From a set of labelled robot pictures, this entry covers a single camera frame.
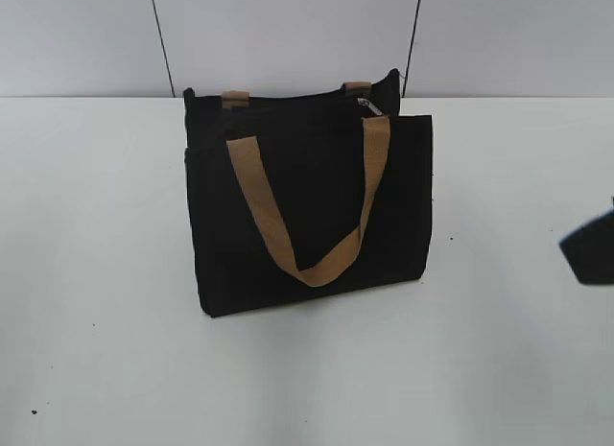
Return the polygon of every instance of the bag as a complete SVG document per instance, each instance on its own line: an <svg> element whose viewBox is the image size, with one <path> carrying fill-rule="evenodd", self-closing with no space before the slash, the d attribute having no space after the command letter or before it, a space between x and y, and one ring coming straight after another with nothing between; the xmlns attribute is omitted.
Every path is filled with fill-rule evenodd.
<svg viewBox="0 0 614 446"><path fill-rule="evenodd" d="M206 313L422 275L432 226L430 116L379 115L339 91L302 103L249 98L249 107L232 109L218 98L205 110L201 100L211 98L186 94L188 206Z"/></svg>

